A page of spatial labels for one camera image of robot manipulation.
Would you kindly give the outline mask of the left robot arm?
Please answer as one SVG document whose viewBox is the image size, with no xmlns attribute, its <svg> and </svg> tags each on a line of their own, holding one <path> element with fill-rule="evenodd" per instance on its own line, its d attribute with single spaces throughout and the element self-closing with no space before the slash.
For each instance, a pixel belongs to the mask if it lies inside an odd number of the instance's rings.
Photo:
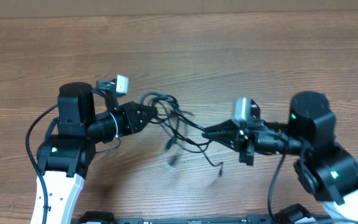
<svg viewBox="0 0 358 224">
<path fill-rule="evenodd" d="M 52 120 L 36 156 L 37 173 L 32 223 L 70 223 L 83 189 L 96 144 L 138 133 L 157 115 L 153 106 L 133 101 L 119 105 L 126 94 L 118 81 L 67 83 L 60 87 L 58 117 Z"/>
</svg>

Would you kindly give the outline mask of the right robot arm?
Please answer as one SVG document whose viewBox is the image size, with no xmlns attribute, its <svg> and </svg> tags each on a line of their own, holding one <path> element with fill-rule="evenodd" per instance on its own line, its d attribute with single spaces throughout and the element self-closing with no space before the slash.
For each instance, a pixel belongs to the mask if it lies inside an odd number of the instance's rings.
<svg viewBox="0 0 358 224">
<path fill-rule="evenodd" d="M 254 156 L 297 156 L 293 167 L 306 192 L 320 202 L 327 218 L 314 217 L 299 203 L 273 213 L 272 223 L 358 223 L 358 162 L 338 142 L 336 115 L 326 96 L 301 91 L 290 101 L 287 123 L 267 122 L 250 98 L 234 104 L 231 119 L 205 128 L 202 136 L 238 152 L 239 162 Z"/>
</svg>

